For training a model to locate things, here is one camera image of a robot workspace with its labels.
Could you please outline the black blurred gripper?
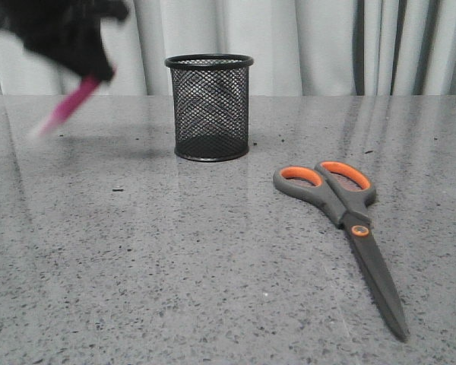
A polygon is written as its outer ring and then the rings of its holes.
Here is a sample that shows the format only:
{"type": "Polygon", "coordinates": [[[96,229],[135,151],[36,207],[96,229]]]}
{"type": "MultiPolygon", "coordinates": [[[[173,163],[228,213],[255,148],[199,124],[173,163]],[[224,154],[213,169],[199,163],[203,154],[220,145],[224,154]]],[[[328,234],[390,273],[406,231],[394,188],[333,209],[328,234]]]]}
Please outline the black blurred gripper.
{"type": "Polygon", "coordinates": [[[101,37],[101,20],[127,19],[124,1],[0,1],[0,30],[24,48],[80,77],[111,81],[114,75],[101,37]]]}

